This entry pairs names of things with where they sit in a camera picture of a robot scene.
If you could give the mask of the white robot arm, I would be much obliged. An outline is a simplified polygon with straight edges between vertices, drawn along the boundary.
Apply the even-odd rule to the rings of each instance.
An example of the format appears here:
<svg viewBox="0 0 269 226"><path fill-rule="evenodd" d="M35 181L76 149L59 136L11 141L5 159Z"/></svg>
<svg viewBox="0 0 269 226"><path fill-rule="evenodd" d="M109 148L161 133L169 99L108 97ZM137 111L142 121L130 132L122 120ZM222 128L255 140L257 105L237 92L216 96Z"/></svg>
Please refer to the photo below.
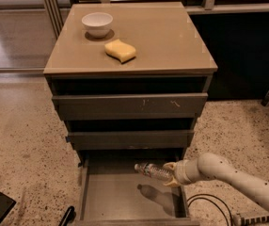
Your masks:
<svg viewBox="0 0 269 226"><path fill-rule="evenodd" d="M167 186L184 186L199 181L218 180L232 186L269 212L269 182L236 169L223 156L203 153L193 160L165 163L163 168L173 174Z"/></svg>

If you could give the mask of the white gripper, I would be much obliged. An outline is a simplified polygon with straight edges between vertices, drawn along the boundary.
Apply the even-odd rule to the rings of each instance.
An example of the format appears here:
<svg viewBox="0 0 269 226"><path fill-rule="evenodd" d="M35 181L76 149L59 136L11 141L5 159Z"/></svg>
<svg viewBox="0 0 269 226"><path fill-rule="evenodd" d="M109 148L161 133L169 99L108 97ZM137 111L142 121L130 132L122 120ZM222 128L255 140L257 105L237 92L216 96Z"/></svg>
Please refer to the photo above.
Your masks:
<svg viewBox="0 0 269 226"><path fill-rule="evenodd" d="M165 170L174 171L175 178L165 182L164 186L178 187L180 185L190 185L197 182L200 179L200 173L198 170L198 161L182 160L176 162L168 162L163 165Z"/></svg>

